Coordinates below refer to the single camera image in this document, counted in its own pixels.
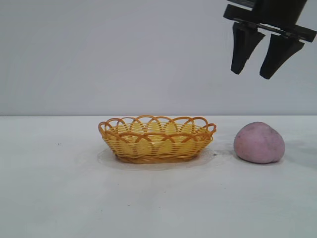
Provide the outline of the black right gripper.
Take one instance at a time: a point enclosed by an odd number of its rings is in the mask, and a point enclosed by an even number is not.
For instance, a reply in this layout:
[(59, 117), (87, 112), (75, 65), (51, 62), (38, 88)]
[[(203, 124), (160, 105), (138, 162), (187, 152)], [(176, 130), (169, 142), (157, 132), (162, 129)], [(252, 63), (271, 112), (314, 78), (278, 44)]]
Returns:
[[(233, 21), (249, 22), (259, 27), (268, 25), (266, 29), (295, 37), (307, 42), (313, 42), (317, 32), (297, 25), (297, 21), (304, 9), (305, 0), (234, 0), (234, 3), (249, 7), (240, 8), (228, 4), (223, 17)], [(231, 71), (240, 74), (247, 60), (265, 34), (256, 28), (250, 28), (243, 23), (233, 24), (233, 56)], [(265, 79), (271, 77), (305, 44), (294, 38), (271, 34), (266, 57), (260, 68), (260, 76)]]

